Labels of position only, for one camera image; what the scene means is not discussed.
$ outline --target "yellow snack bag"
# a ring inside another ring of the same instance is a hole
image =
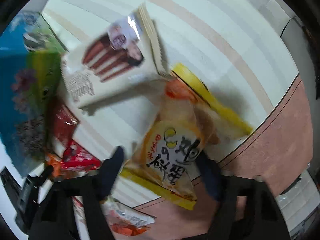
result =
[[[172,75],[176,78],[166,84],[153,125],[120,175],[192,210],[196,195],[187,167],[206,144],[219,142],[215,123],[221,128],[226,126],[224,134],[232,137],[249,134],[251,128],[232,110],[221,106],[185,66],[178,64]]]

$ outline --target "purple flower print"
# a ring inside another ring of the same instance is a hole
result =
[[[28,113],[28,100],[22,93],[13,97],[12,101],[15,102],[14,109],[19,111],[20,114]]]
[[[14,77],[16,83],[11,85],[11,89],[17,93],[28,91],[31,87],[31,84],[36,82],[35,75],[36,70],[32,68],[20,70]]]

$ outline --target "snack package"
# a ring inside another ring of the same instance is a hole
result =
[[[101,166],[101,161],[84,149],[75,140],[70,140],[63,153],[61,168],[70,171],[92,171]]]
[[[63,103],[58,100],[55,102],[57,104],[53,111],[53,135],[67,147],[79,121]]]
[[[187,167],[206,144],[219,143],[217,134],[241,137],[252,128],[222,106],[182,64],[172,75],[176,79],[167,82],[154,123],[120,175],[192,210],[196,195]]]
[[[62,58],[62,75],[78,108],[167,76],[145,5]]]
[[[84,206],[82,197],[72,197],[75,212],[80,216],[80,221],[85,223]],[[133,208],[130,208],[109,197],[100,204],[102,212],[113,232],[125,236],[136,236],[149,230],[146,225],[155,222],[155,219]]]
[[[108,197],[101,207],[105,216],[112,216],[138,228],[155,222],[153,217],[130,208],[112,197]]]
[[[0,136],[22,177],[45,158],[63,52],[40,13],[19,12],[0,36]]]

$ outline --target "red snack bag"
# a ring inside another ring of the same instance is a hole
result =
[[[64,147],[67,147],[78,123],[70,110],[64,104],[58,103],[54,111],[53,133]]]
[[[63,153],[61,168],[70,171],[91,171],[99,168],[101,161],[75,140],[70,140]]]

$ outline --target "snack pile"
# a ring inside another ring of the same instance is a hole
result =
[[[163,67],[156,30],[144,4],[98,38],[66,53],[61,69],[73,103],[82,109],[141,83],[166,82],[156,119],[120,175],[189,210],[197,198],[188,167],[199,153],[208,144],[252,131],[184,65],[177,64],[171,72]],[[75,168],[70,165],[81,158],[77,153],[81,146],[68,143],[61,167]]]

